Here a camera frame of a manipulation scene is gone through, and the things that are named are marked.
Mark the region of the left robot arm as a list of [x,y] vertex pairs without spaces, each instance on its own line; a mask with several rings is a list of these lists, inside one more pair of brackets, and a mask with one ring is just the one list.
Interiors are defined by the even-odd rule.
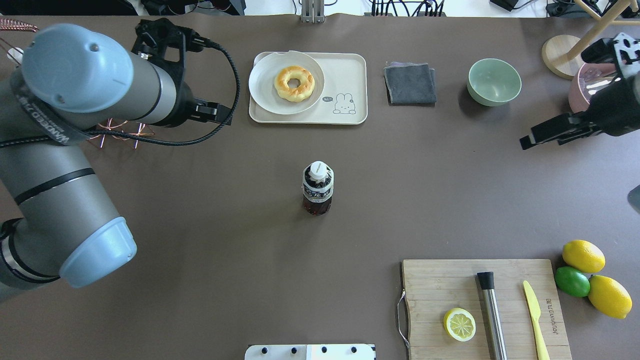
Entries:
[[218,43],[166,18],[143,19],[131,51],[73,23],[35,34],[22,64],[1,82],[1,182],[22,212],[1,224],[1,300],[59,279],[78,289],[137,253],[80,144],[109,118],[173,128],[185,121],[231,123],[226,107],[193,96],[185,56]]

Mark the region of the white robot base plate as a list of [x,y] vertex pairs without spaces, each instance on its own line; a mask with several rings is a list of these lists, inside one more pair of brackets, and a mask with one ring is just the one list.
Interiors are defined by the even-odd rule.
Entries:
[[256,344],[249,346],[245,360],[375,360],[374,344]]

